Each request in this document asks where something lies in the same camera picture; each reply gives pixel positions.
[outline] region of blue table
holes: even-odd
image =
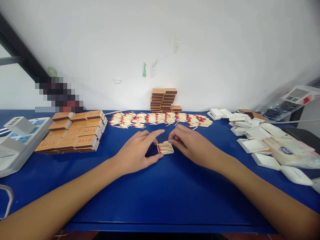
[[[32,110],[0,110],[0,124],[15,116],[28,119],[51,117]],[[158,141],[168,139],[173,125],[147,125],[146,130],[164,128]],[[236,142],[226,119],[214,121],[196,131],[224,152],[239,159],[254,173],[277,188],[320,212],[320,195],[311,187],[288,181],[281,172],[259,167]],[[137,131],[107,126],[97,152],[63,155],[33,153],[22,169],[0,179],[12,187],[11,213],[114,156]],[[151,146],[148,155],[157,152]],[[7,197],[0,191],[0,217]],[[64,227],[67,230],[141,232],[259,232],[275,230],[227,179],[199,167],[178,150],[140,172],[121,177],[89,201]]]

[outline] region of left hand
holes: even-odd
[[[121,175],[140,171],[163,157],[162,154],[145,157],[150,145],[152,143],[158,144],[156,137],[161,133],[164,133],[164,129],[159,129],[152,133],[147,130],[137,132],[123,145],[120,151],[112,158]]]

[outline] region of white wall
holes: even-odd
[[[320,97],[304,107],[300,120],[313,119],[320,119]],[[298,124],[298,128],[308,130],[320,138],[320,121],[301,122]]]
[[[0,45],[0,58],[10,54]],[[34,109],[51,106],[35,89],[32,78],[19,64],[0,66],[0,109]]]
[[[88,109],[149,108],[153,87],[176,87],[184,110],[253,109],[307,70],[319,74],[318,8],[309,0],[0,0],[45,68],[79,78]]]

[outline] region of stack of matchboxes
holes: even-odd
[[[56,113],[49,134],[35,152],[62,154],[95,152],[108,122],[102,110],[86,113]]]
[[[181,112],[181,106],[172,105],[177,93],[175,88],[153,88],[150,111],[152,113]]]

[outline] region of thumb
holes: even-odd
[[[169,143],[173,144],[176,148],[178,148],[185,156],[187,156],[188,154],[188,150],[187,148],[180,142],[174,140],[174,139],[170,139]]]
[[[156,154],[154,156],[146,158],[147,165],[150,166],[150,165],[156,163],[162,157],[163,157],[163,154],[158,153],[158,154]]]

